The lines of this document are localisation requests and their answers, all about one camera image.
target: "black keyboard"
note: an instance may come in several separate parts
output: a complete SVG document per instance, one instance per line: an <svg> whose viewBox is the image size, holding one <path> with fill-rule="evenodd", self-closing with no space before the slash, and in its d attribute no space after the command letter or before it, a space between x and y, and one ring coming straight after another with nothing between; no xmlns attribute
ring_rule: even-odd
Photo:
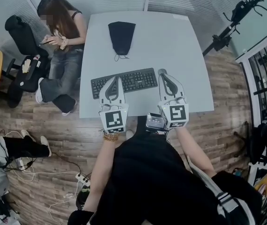
<svg viewBox="0 0 267 225"><path fill-rule="evenodd" d="M157 87L156 74L153 68L146 68L127 73L119 73L106 77L100 77L91 80L93 98L99 98L99 92L102 87L114 76L119 76L122 79L123 91L133 92L147 88ZM116 94L116 85L112 88L110 95Z"/></svg>

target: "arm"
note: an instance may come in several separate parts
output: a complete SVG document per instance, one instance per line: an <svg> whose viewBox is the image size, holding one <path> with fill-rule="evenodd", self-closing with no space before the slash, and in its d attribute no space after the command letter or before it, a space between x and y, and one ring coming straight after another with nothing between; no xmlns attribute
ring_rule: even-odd
<svg viewBox="0 0 267 225"><path fill-rule="evenodd" d="M83 206L84 211L96 212L101 195L111 175L114 154L115 142L104 140L91 175L91 190Z"/></svg>
<svg viewBox="0 0 267 225"><path fill-rule="evenodd" d="M74 23L75 23L75 25L79 31L79 37L69 39L67 45L84 44L86 42L87 25L86 25L84 17L81 13L77 13L74 16Z"/></svg>
<svg viewBox="0 0 267 225"><path fill-rule="evenodd" d="M186 156L190 157L190 160L195 166L205 172L208 176L213 177L216 172L213 168L207 155L201 149L201 147L196 143L191 134L185 127L176 128L177 137L179 139L180 145Z"/></svg>

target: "long brown hair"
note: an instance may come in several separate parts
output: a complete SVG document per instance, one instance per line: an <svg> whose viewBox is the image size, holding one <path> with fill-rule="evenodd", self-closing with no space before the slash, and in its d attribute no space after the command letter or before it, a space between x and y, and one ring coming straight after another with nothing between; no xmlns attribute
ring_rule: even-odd
<svg viewBox="0 0 267 225"><path fill-rule="evenodd" d="M46 24L52 34L58 30L66 38L78 38L79 31L68 10L78 11L67 0L41 0L37 13L41 18L46 17Z"/></svg>

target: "hand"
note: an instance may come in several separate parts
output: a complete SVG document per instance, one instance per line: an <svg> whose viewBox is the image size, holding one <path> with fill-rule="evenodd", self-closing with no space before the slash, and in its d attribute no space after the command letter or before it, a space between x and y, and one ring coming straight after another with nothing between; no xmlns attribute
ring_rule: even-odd
<svg viewBox="0 0 267 225"><path fill-rule="evenodd" d="M59 45L61 46L62 43L63 43L63 39L61 39L60 37L50 37L47 39L47 41L51 41L49 44L52 44L52 45Z"/></svg>
<svg viewBox="0 0 267 225"><path fill-rule="evenodd" d="M47 34L42 40L42 43L46 43L49 38L51 38L51 35Z"/></svg>

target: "metal stand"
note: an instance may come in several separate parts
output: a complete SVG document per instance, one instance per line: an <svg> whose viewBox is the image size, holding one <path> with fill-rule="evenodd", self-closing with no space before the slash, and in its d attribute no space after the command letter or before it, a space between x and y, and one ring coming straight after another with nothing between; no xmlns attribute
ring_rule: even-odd
<svg viewBox="0 0 267 225"><path fill-rule="evenodd" d="M242 19L251 11L251 9L254 9L254 11L259 14L260 16L262 16L261 13L257 12L255 10L255 7L260 7L264 10L267 11L267 9L261 5L258 5L259 2L264 2L264 0L245 0L245 1L240 1L235 9L232 11L232 17L231 19L228 19L228 17L226 16L225 13L224 16L226 17L226 19L230 22L232 22L232 24L230 26L228 26L219 36L218 35L213 35L213 43L208 46L208 48L206 50L204 50L204 52L202 53L203 57L205 55L208 54L209 51L211 51L213 48L216 51L221 50L222 48L224 48L225 46L229 45L229 42L231 40L231 34L233 32L237 32L238 34L240 34L237 31L236 26L240 24L240 22L242 21ZM232 29L234 28L233 32L230 33L228 36L226 36Z"/></svg>

